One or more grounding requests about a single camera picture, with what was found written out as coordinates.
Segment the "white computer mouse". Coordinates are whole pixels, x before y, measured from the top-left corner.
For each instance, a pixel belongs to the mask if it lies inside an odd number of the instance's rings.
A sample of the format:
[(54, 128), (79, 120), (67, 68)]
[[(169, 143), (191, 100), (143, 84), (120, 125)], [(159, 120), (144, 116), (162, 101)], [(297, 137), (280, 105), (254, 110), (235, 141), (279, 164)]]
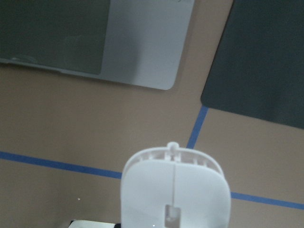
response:
[(170, 142), (135, 153), (120, 187), (123, 228), (227, 228), (231, 193), (211, 156)]

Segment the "grey laptop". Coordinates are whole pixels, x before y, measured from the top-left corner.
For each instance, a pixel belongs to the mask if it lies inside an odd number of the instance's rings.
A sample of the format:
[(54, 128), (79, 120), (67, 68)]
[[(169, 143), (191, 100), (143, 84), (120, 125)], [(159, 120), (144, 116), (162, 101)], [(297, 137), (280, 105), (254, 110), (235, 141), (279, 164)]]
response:
[(192, 0), (3, 0), (0, 61), (169, 90), (193, 7)]

